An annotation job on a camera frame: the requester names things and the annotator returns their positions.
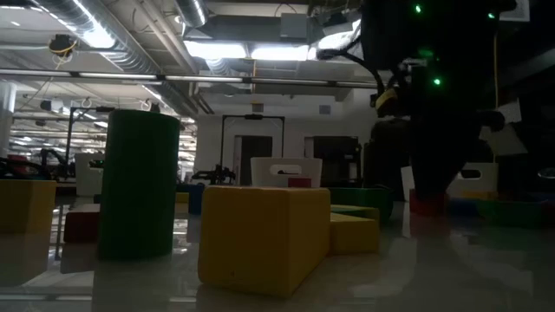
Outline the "grey white panel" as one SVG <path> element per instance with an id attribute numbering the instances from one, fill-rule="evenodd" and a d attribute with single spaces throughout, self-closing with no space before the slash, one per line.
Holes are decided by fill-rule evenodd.
<path id="1" fill-rule="evenodd" d="M 527 154 L 524 143 L 520 140 L 511 124 L 507 124 L 502 130 L 492 132 L 489 127 L 483 127 L 480 138 L 491 148 L 495 156 L 511 156 Z"/>

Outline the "blue cube block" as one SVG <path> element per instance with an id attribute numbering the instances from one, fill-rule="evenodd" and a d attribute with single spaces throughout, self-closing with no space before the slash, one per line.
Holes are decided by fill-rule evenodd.
<path id="1" fill-rule="evenodd" d="M 200 215 L 202 211 L 202 199 L 203 192 L 205 190 L 204 185 L 191 185 L 191 184 L 181 184 L 177 185 L 177 193 L 187 193 L 188 194 L 188 212 L 193 215 Z"/>

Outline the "grey ceiling box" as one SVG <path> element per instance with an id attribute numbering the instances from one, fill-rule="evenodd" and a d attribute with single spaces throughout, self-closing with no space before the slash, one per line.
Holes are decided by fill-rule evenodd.
<path id="1" fill-rule="evenodd" d="M 289 42 L 305 42 L 307 39 L 307 16 L 282 13 L 280 16 L 280 39 Z"/>

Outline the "dark cabinet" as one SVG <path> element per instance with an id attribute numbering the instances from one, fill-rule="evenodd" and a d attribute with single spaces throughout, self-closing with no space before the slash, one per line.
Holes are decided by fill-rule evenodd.
<path id="1" fill-rule="evenodd" d="M 315 136 L 313 155 L 322 161 L 321 186 L 361 186 L 361 149 L 357 137 Z"/>

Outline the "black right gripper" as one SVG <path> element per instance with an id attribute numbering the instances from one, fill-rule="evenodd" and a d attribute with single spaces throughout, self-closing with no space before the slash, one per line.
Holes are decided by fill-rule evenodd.
<path id="1" fill-rule="evenodd" d="M 378 90 L 372 104 L 380 117 L 461 117 L 493 131 L 505 126 L 503 114 L 493 109 L 490 58 L 433 58 L 412 68 L 399 60 L 372 60 L 371 73 Z M 416 197 L 445 194 L 479 135 L 479 127 L 417 128 L 410 152 Z"/>

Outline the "red bar block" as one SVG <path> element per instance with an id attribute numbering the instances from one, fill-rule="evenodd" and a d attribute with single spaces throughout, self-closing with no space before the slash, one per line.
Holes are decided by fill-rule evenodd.
<path id="1" fill-rule="evenodd" d="M 96 243 L 99 233 L 100 205 L 79 205 L 66 214 L 63 242 L 66 244 Z"/>

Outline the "red black background equipment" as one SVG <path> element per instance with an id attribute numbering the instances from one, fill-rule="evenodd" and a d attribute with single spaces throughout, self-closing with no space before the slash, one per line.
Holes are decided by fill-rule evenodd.
<path id="1" fill-rule="evenodd" d="M 0 180 L 55 181 L 46 166 L 21 159 L 0 157 Z"/>

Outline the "green cube block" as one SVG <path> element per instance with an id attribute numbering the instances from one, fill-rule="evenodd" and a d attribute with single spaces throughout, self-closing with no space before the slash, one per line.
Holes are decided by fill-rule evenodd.
<path id="1" fill-rule="evenodd" d="M 487 223 L 495 226 L 536 228 L 542 222 L 539 203 L 481 200 L 477 209 Z"/>

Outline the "silver round ventilation duct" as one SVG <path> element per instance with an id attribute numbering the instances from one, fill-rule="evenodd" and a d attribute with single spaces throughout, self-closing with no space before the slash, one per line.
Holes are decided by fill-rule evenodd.
<path id="1" fill-rule="evenodd" d="M 183 23 L 190 28 L 202 27 L 209 19 L 204 0 L 174 0 Z"/>
<path id="2" fill-rule="evenodd" d="M 30 0 L 40 9 L 54 16 L 81 42 L 96 49 L 122 50 L 103 52 L 104 58 L 117 68 L 120 74 L 162 74 L 161 67 L 140 46 L 123 24 L 102 0 Z M 154 100 L 167 104 L 177 114 L 196 117 L 199 112 L 208 113 L 206 106 L 186 95 L 175 83 L 145 84 Z"/>

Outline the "black station frame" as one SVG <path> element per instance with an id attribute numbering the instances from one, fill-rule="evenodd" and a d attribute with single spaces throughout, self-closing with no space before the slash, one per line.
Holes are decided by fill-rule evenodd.
<path id="1" fill-rule="evenodd" d="M 91 107 L 71 107 L 69 109 L 68 131 L 67 131 L 66 151 L 65 151 L 65 160 L 66 160 L 65 173 L 64 173 L 65 179 L 67 179 L 70 174 L 69 166 L 70 166 L 71 160 L 69 156 L 70 156 L 70 148 L 71 148 L 71 139 L 73 134 L 73 125 L 76 121 L 81 120 L 84 114 L 88 113 L 91 109 L 92 109 Z M 101 114 L 108 114 L 114 110 L 115 110 L 114 107 L 105 107 L 105 106 L 99 106 L 94 108 L 95 112 L 101 113 Z M 75 118 L 74 114 L 77 111 L 81 111 L 81 113 L 78 114 L 77 117 Z"/>
<path id="2" fill-rule="evenodd" d="M 228 118 L 240 118 L 244 120 L 263 120 L 263 119 L 273 119 L 280 120 L 281 126 L 281 158 L 284 157 L 284 137 L 285 137 L 285 120 L 284 116 L 275 115 L 262 115 L 262 114 L 223 114 L 221 117 L 221 132 L 220 132 L 220 154 L 219 154 L 219 165 L 224 168 L 224 156 L 225 156 L 225 122 Z"/>

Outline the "green blocks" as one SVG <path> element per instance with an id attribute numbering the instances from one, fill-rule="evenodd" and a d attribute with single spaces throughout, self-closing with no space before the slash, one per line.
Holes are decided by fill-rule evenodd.
<path id="1" fill-rule="evenodd" d="M 180 122 L 165 114 L 114 110 L 101 188 L 98 255 L 134 261 L 169 254 Z"/>

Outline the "white plastic bin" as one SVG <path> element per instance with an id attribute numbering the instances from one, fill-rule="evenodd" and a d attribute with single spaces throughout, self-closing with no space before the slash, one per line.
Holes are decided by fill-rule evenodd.
<path id="1" fill-rule="evenodd" d="M 255 187 L 290 187 L 301 179 L 312 188 L 321 186 L 323 161 L 308 158 L 251 158 L 251 182 Z"/>
<path id="2" fill-rule="evenodd" d="M 79 197 L 93 197 L 101 193 L 103 169 L 91 167 L 93 160 L 104 160 L 101 153 L 75 154 L 75 182 L 76 195 Z"/>
<path id="3" fill-rule="evenodd" d="M 410 191 L 415 187 L 411 166 L 401 168 L 404 199 L 409 200 Z M 469 192 L 496 192 L 498 185 L 498 165 L 495 163 L 466 163 L 447 188 L 450 197 L 462 198 Z"/>

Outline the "white ceiling box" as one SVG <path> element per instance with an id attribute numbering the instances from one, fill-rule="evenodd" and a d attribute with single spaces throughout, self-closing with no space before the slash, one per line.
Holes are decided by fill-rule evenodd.
<path id="1" fill-rule="evenodd" d="M 516 7 L 513 10 L 506 10 L 500 14 L 500 21 L 527 23 L 530 21 L 530 2 L 529 0 L 515 0 Z"/>

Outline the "yellow cube block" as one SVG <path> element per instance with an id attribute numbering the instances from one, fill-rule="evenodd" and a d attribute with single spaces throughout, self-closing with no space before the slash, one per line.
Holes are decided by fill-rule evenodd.
<path id="1" fill-rule="evenodd" d="M 49 234 L 55 201 L 53 180 L 0 179 L 0 234 Z"/>

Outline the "green arch block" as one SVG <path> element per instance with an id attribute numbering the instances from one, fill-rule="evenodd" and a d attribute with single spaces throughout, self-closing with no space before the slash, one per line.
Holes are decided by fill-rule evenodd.
<path id="1" fill-rule="evenodd" d="M 333 205 L 350 205 L 376 208 L 380 212 L 381 223 L 389 221 L 393 211 L 392 191 L 385 188 L 330 188 Z"/>

